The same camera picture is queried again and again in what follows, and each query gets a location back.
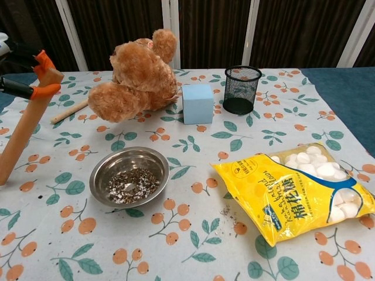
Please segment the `floral print tablecloth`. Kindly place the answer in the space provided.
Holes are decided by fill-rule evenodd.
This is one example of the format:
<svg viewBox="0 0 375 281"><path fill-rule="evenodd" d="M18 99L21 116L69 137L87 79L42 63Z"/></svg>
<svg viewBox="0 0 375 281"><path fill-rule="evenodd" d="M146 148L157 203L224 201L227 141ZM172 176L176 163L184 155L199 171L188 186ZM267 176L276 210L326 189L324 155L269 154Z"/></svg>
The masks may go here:
<svg viewBox="0 0 375 281"><path fill-rule="evenodd" d="M66 73L62 90L0 187L0 281L375 281L375 214L269 246L212 164L319 142L375 193L375 159L305 71L265 69L255 108L223 107L223 70L177 70L178 85L208 84L213 122L185 125L182 104L120 124L85 108L53 125L111 74ZM141 207L91 195L106 155L132 146L163 154L168 185Z"/></svg>

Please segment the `large wooden rolling pin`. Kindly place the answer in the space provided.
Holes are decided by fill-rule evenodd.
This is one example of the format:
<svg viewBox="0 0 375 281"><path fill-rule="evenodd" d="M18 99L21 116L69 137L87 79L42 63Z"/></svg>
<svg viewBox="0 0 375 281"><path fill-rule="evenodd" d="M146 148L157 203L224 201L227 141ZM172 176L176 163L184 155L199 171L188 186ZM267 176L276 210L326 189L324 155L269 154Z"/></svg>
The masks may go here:
<svg viewBox="0 0 375 281"><path fill-rule="evenodd" d="M0 155L0 186L8 180L53 94L31 100Z"/></svg>

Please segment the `brown and white spice mix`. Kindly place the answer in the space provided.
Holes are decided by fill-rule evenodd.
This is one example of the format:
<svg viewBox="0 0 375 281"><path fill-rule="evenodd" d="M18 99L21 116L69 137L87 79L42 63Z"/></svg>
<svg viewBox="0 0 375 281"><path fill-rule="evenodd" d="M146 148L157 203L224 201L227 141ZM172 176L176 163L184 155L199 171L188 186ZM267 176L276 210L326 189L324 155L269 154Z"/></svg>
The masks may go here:
<svg viewBox="0 0 375 281"><path fill-rule="evenodd" d="M108 198L116 204L131 204L149 197L159 187L159 180L148 169L135 168L110 178Z"/></svg>

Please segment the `brown teddy bear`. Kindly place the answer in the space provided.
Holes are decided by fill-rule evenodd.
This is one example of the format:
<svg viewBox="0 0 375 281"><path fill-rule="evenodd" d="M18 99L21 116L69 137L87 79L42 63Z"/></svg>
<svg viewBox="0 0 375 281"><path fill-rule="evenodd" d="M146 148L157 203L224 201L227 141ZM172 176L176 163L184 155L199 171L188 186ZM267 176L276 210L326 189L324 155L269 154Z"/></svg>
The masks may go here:
<svg viewBox="0 0 375 281"><path fill-rule="evenodd" d="M90 90L90 109L105 121L119 123L176 102L178 85L169 63L177 42L171 30L158 29L151 38L116 46L110 56L112 79Z"/></svg>

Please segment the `light blue foam block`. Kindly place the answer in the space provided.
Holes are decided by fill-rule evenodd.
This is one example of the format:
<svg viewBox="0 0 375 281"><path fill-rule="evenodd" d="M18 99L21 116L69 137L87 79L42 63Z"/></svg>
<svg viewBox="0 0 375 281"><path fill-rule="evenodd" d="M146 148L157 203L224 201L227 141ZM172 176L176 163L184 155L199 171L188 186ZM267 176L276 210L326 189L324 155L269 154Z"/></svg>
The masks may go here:
<svg viewBox="0 0 375 281"><path fill-rule="evenodd" d="M182 104L185 125L213 122L213 91L208 84L183 85Z"/></svg>

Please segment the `white partition frame post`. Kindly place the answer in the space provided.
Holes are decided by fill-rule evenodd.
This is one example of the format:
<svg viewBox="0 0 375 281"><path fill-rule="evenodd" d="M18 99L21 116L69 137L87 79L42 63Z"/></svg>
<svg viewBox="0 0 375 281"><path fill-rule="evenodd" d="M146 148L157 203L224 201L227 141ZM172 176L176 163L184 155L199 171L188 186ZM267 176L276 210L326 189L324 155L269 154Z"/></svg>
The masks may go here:
<svg viewBox="0 0 375 281"><path fill-rule="evenodd" d="M375 25L375 0L366 0L352 32L342 51L336 68L351 68L354 66L373 26Z"/></svg>
<svg viewBox="0 0 375 281"><path fill-rule="evenodd" d="M177 38L176 52L171 62L174 69L180 69L180 30L179 30L179 1L161 0L163 28L170 29Z"/></svg>
<svg viewBox="0 0 375 281"><path fill-rule="evenodd" d="M253 48L255 27L257 23L259 5L260 5L260 0L251 0L250 10L248 13L246 37L245 37L243 55L242 55L242 61L241 61L242 65L249 65L249 62L251 59L251 52Z"/></svg>
<svg viewBox="0 0 375 281"><path fill-rule="evenodd" d="M86 58L84 56L77 29L71 15L69 3L67 0L55 0L55 3L62 19L77 66L80 71L88 71Z"/></svg>

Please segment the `yellow marshmallow bag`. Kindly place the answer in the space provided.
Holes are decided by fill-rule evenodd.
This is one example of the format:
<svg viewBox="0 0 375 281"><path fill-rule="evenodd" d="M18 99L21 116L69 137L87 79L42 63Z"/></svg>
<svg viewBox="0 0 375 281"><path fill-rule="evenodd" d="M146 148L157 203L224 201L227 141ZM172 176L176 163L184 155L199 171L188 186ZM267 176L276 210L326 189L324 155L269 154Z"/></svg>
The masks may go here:
<svg viewBox="0 0 375 281"><path fill-rule="evenodd" d="M320 143L261 153L213 168L271 246L375 213L375 195Z"/></svg>

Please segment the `black mesh pen cup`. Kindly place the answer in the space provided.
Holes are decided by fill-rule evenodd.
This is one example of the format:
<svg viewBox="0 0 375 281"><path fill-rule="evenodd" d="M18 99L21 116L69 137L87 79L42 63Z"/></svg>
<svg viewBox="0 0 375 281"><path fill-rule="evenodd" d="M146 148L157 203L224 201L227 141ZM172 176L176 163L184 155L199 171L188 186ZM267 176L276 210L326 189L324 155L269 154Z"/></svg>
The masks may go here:
<svg viewBox="0 0 375 281"><path fill-rule="evenodd" d="M223 108L237 115L249 114L254 109L255 94L262 72L250 66L225 69L226 83Z"/></svg>

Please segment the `thin wooden stick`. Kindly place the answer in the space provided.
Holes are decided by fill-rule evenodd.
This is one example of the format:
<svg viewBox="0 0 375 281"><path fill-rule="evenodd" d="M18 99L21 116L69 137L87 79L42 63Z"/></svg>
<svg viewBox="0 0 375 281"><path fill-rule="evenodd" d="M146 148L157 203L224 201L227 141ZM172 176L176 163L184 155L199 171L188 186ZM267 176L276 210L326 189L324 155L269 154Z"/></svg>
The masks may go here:
<svg viewBox="0 0 375 281"><path fill-rule="evenodd" d="M79 104L73 106L72 108L64 111L63 113L56 115L50 120L51 124L56 124L60 122L61 120L64 120L68 116L71 116L73 113L83 109L84 107L88 106L88 99L85 99L84 101L80 102Z"/></svg>

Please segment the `stainless steel bowl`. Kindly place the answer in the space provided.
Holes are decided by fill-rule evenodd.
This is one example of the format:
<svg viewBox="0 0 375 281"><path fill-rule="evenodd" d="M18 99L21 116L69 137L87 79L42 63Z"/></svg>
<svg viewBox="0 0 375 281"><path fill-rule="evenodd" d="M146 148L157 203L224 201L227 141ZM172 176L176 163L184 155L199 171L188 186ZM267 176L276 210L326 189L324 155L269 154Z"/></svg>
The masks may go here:
<svg viewBox="0 0 375 281"><path fill-rule="evenodd" d="M150 170L159 180L159 187L145 199L131 204L116 204L108 198L110 178L135 168ZM113 152L99 161L90 176L90 191L100 203L113 208L135 208L152 201L165 188L169 180L169 165L166 158L154 149L133 146Z"/></svg>

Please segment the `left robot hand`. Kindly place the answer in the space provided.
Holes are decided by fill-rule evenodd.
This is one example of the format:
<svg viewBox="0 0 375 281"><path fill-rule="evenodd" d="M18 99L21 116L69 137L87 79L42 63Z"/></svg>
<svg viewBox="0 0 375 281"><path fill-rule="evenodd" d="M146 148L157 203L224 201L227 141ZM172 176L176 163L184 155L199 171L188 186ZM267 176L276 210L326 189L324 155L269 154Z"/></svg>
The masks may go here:
<svg viewBox="0 0 375 281"><path fill-rule="evenodd" d="M6 33L0 32L0 63L4 61L31 68L33 72L37 74L38 79L42 79L49 69L55 68L53 62L44 50L14 42ZM5 92L27 100L51 97L57 93L60 88L60 83L36 87L0 76L0 92Z"/></svg>

